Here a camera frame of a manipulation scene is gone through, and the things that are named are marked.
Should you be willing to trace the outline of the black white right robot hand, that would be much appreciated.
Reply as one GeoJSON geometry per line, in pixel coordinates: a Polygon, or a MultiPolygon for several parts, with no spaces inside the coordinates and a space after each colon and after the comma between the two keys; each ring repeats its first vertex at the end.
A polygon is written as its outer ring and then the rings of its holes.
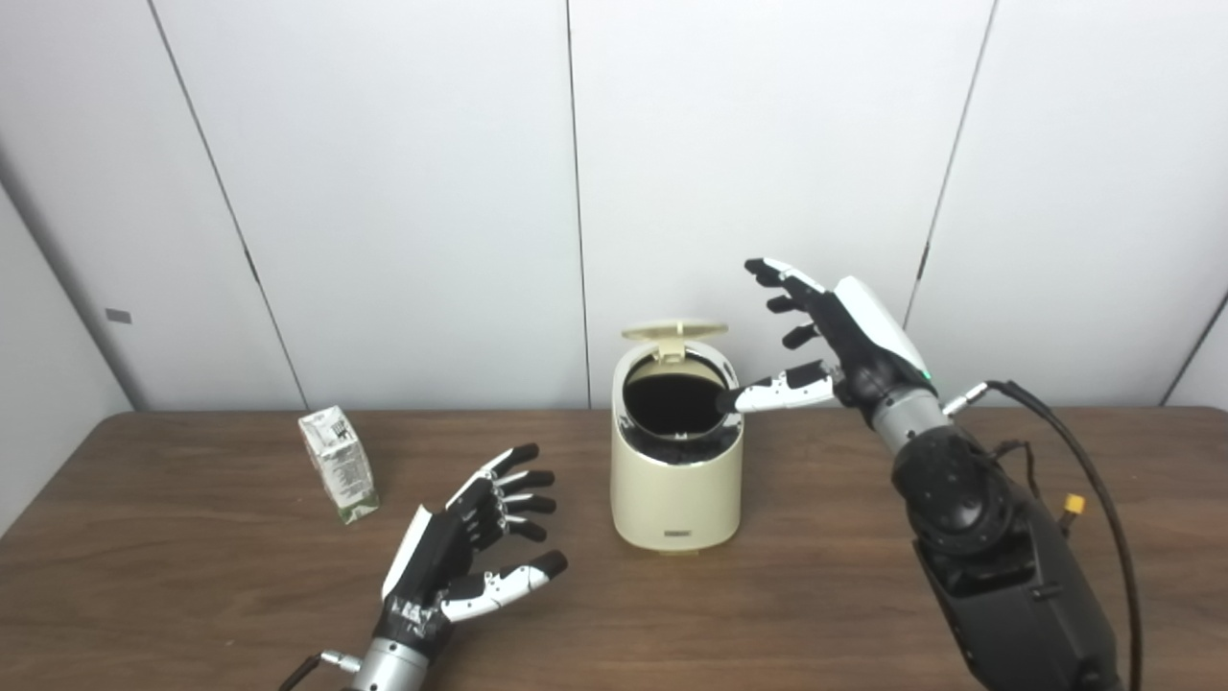
{"type": "Polygon", "coordinates": [[[865,281],[847,276],[835,288],[825,288],[791,264],[768,257],[748,259],[743,268],[763,287],[781,290],[768,301],[768,311],[807,315],[807,322],[786,333],[782,345],[795,350],[823,338],[837,362],[813,360],[720,393],[720,412],[793,410],[836,399],[871,420],[887,399],[907,392],[937,392],[907,333],[865,281]]]}

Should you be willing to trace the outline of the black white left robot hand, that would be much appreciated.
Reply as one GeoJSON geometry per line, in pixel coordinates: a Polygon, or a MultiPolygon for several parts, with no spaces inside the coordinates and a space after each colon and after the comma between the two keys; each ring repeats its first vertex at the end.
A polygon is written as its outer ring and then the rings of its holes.
{"type": "Polygon", "coordinates": [[[569,567],[561,551],[499,569],[474,569],[479,554],[500,539],[548,538],[528,514],[553,514],[555,500],[540,497],[555,476],[523,469],[539,455],[535,443],[511,447],[479,466],[437,512],[418,507],[381,587],[373,638],[435,663],[457,623],[486,616],[549,584],[569,567]]]}

